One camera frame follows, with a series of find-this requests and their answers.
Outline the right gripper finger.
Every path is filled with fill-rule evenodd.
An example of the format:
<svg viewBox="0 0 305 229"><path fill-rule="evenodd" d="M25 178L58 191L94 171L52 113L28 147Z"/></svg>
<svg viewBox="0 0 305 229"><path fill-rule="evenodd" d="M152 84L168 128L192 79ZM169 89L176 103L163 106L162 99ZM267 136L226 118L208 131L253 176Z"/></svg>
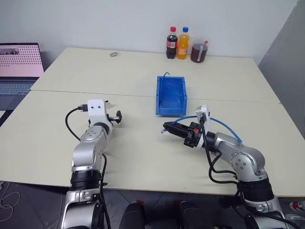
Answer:
<svg viewBox="0 0 305 229"><path fill-rule="evenodd" d="M189 133L188 128L186 128L186 129L183 129L183 128L167 128L166 130L167 130L167 132L169 132L169 133L171 133L175 136L181 137L183 139L185 139L188 136L188 133Z"/></svg>
<svg viewBox="0 0 305 229"><path fill-rule="evenodd" d="M163 127L167 131L186 131L188 130L188 126L183 125L179 122L165 122Z"/></svg>

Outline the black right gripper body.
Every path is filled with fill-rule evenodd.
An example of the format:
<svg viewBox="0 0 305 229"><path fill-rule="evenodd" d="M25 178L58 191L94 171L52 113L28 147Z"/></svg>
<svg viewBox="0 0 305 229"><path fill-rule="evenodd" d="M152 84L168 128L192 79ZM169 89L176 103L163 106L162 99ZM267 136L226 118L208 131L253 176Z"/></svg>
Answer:
<svg viewBox="0 0 305 229"><path fill-rule="evenodd" d="M188 134L183 144L191 148L202 148L204 143L200 124L191 122L187 131Z"/></svg>

